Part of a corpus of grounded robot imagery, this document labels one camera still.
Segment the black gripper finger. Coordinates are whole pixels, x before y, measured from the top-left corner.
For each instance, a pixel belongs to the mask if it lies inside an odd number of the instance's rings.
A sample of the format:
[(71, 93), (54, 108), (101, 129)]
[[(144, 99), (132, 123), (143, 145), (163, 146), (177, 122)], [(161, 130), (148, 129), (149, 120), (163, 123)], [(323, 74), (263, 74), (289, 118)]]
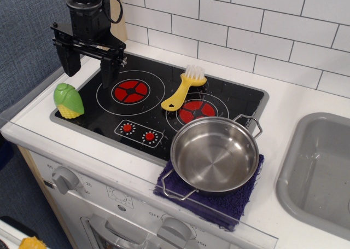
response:
[(102, 85), (104, 88), (108, 88), (114, 80), (114, 76), (119, 73), (120, 60), (117, 57), (104, 57), (100, 66)]
[(56, 43), (56, 50), (65, 73), (72, 77), (81, 68), (80, 54), (72, 47), (65, 47), (61, 43)]

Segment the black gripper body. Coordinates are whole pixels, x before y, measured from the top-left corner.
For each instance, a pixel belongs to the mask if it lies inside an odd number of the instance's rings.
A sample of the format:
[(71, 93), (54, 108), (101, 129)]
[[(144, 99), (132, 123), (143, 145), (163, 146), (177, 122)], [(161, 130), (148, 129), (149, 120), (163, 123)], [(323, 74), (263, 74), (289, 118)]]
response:
[(117, 20), (112, 20), (109, 5), (100, 7), (76, 5), (69, 7), (71, 23), (54, 22), (50, 28), (54, 31), (54, 45), (61, 43), (72, 47), (80, 55), (102, 60), (104, 57), (117, 57), (120, 66), (126, 65), (124, 49), (126, 44), (110, 32), (111, 24), (117, 24), (123, 18), (123, 10)]

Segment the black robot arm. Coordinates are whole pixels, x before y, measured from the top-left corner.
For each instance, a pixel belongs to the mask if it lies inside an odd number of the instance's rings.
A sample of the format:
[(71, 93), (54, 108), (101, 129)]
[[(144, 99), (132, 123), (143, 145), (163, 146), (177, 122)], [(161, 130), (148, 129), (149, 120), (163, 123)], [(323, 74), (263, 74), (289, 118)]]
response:
[(74, 76), (81, 68), (82, 55), (98, 59), (104, 88), (111, 85), (120, 68), (126, 65), (126, 44), (113, 36), (112, 24), (123, 18), (111, 17), (110, 0), (66, 0), (71, 23), (53, 23), (54, 46), (66, 74)]

